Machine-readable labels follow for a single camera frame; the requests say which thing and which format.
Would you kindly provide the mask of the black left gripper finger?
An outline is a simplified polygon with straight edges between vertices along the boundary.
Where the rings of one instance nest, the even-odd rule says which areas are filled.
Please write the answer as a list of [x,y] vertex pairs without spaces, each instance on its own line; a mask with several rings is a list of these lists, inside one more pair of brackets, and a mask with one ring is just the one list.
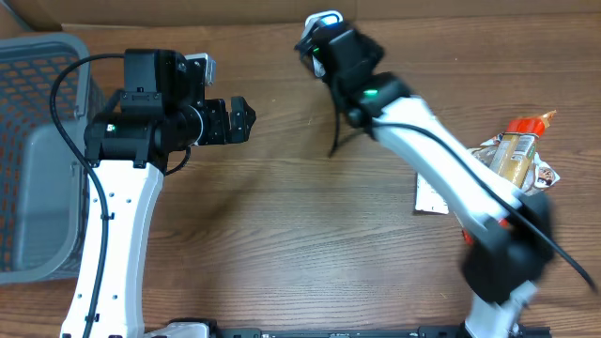
[[231,98],[230,126],[231,127],[252,127],[256,121],[255,110],[247,103],[242,96]]
[[232,125],[229,135],[229,144],[241,144],[249,139],[249,127],[246,123],[242,125]]

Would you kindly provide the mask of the white gold-capped cream tube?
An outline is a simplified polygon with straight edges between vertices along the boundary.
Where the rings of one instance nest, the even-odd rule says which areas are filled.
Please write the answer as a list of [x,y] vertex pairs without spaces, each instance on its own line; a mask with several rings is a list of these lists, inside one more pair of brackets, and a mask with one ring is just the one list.
[[420,174],[417,174],[416,176],[414,210],[435,214],[449,213],[449,208],[444,199]]

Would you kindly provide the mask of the orange spaghetti pasta packet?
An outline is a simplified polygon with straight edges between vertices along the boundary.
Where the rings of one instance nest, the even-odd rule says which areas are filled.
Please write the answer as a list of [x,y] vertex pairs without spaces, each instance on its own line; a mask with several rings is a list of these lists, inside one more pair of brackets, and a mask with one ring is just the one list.
[[561,179],[537,152],[540,138],[556,114],[556,111],[550,111],[542,115],[518,117],[510,122],[504,133],[479,147],[469,148],[469,152],[527,195],[542,192]]

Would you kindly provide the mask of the beige Pantree snack pouch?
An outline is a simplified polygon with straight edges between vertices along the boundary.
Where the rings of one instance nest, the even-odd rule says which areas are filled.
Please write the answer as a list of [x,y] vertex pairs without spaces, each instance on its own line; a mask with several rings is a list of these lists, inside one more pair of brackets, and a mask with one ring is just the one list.
[[534,133],[500,133],[469,148],[469,152],[491,171],[532,195],[553,186],[560,176],[536,151],[539,136]]

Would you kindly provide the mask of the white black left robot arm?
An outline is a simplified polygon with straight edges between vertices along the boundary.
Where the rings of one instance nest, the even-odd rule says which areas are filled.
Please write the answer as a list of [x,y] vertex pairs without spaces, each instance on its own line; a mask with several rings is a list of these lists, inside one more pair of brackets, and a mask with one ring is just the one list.
[[216,64],[207,54],[128,49],[124,84],[87,123],[73,154],[89,207],[82,261],[64,337],[141,337],[151,218],[174,152],[244,143],[255,122],[242,97],[205,95]]

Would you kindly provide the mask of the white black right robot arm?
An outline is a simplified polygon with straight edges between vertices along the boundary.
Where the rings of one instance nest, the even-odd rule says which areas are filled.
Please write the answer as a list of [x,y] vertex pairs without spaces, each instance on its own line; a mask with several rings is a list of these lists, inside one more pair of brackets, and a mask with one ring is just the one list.
[[459,337],[519,337],[523,308],[557,251],[548,198],[528,196],[475,159],[397,76],[376,73],[384,55],[346,22],[317,22],[299,50],[330,89],[337,118],[410,164],[441,195],[473,243],[462,273],[474,294]]

